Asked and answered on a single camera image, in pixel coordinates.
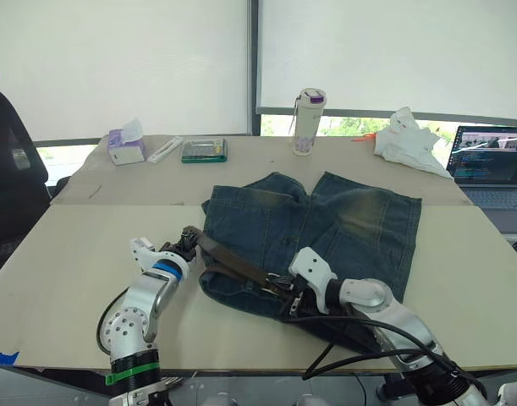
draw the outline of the jeans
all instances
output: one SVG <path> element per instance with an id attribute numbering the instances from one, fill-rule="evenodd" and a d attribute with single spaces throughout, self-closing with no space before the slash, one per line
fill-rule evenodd
<path id="1" fill-rule="evenodd" d="M 215 186 L 203 203 L 204 232 L 265 272 L 286 275 L 301 248 L 311 247 L 339 279 L 374 278 L 403 300 L 415 249 L 421 200 L 324 173 L 311 195 L 296 180 L 272 173 L 244 188 Z M 206 265 L 212 258 L 206 257 Z M 205 272 L 213 299 L 273 318 L 283 306 L 255 283 Z"/>

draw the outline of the white roller blind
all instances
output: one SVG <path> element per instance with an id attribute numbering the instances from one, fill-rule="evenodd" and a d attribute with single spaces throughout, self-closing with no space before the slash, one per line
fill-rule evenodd
<path id="1" fill-rule="evenodd" d="M 517 119 L 517 0 L 263 0 L 258 111 L 306 87 L 329 109 Z"/>
<path id="2" fill-rule="evenodd" d="M 0 1 L 0 91 L 33 140 L 247 132 L 247 2 Z"/>

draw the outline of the table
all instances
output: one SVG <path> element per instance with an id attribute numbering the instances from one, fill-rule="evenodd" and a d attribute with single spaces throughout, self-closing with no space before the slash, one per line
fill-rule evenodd
<path id="1" fill-rule="evenodd" d="M 144 137 L 150 155 L 171 137 Z M 373 155 L 374 143 L 345 137 L 319 138 L 310 156 L 296 156 L 287 137 L 228 137 L 225 163 L 183 164 L 180 149 L 157 164 L 116 167 L 106 153 L 107 138 L 53 204 L 199 205 L 214 184 L 243 186 L 279 171 L 299 180 L 308 193 L 325 171 L 356 182 L 423 198 L 424 205 L 472 206 L 453 180 L 417 171 Z"/>
<path id="2" fill-rule="evenodd" d="M 20 366 L 109 368 L 96 322 L 139 274 L 129 239 L 159 246 L 203 221 L 198 206 L 50 207 L 0 271 L 0 352 L 19 351 Z M 325 346 L 295 326 L 209 299 L 196 279 L 195 270 L 161 317 L 162 368 L 300 371 Z M 479 208 L 423 207 L 404 302 L 461 366 L 517 367 L 517 255 Z M 327 360 L 351 354 L 336 348 Z M 351 370 L 392 369 L 383 359 Z"/>

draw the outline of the water bottle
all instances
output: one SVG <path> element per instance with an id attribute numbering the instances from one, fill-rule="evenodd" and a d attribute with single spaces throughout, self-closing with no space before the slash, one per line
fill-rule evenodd
<path id="1" fill-rule="evenodd" d="M 313 88 L 302 90 L 295 99 L 295 131 L 292 143 L 294 154 L 311 154 L 326 101 L 326 92 Z"/>

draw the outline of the white remote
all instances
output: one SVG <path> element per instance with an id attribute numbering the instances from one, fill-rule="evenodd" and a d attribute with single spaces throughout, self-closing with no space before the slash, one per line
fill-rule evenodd
<path id="1" fill-rule="evenodd" d="M 161 146 L 155 153 L 147 158 L 148 162 L 157 163 L 165 156 L 167 156 L 170 152 L 172 152 L 175 148 L 181 145 L 183 142 L 183 137 L 173 137 L 166 144 Z"/>

